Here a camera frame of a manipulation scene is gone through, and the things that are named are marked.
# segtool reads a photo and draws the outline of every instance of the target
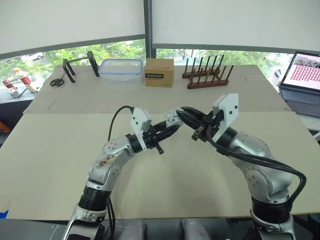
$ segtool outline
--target cardboard box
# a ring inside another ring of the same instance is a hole
[[[147,58],[144,77],[148,87],[171,88],[174,83],[174,60]]]

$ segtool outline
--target blue container lid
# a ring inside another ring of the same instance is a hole
[[[100,75],[141,75],[143,62],[140,59],[112,59],[102,61]]]

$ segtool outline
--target window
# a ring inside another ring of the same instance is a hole
[[[282,79],[282,74],[286,72],[293,54],[258,52],[258,51],[229,51],[229,50],[199,50],[199,49],[157,49],[157,58],[172,58],[175,65],[186,65],[187,58],[196,58],[195,64],[200,64],[201,57],[203,63],[207,62],[208,56],[212,64],[215,55],[218,56],[215,64],[219,64],[221,56],[224,55],[222,64],[225,65],[257,65],[264,76],[277,89],[277,81]]]
[[[146,61],[145,40],[131,40],[114,43],[97,44],[90,46],[73,47],[47,52],[31,52],[27,55],[16,56],[0,60],[0,77],[8,78],[15,76],[14,68],[21,68],[28,73],[36,87],[40,87],[51,75],[56,66],[63,64],[63,59],[77,59],[85,57],[88,51],[92,51],[97,64],[108,58],[116,59],[140,59]],[[89,60],[81,60],[71,63],[72,65],[90,65]],[[16,87],[24,86],[14,78],[12,83]],[[5,89],[0,81],[0,89]]]

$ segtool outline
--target laptop screen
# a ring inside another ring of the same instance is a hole
[[[296,52],[280,86],[320,90],[320,55]]]

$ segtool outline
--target white car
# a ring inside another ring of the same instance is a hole
[[[21,57],[21,60],[22,61],[37,60],[37,59],[42,59],[43,57],[44,57],[44,54],[42,52],[37,52],[37,53],[23,55]]]

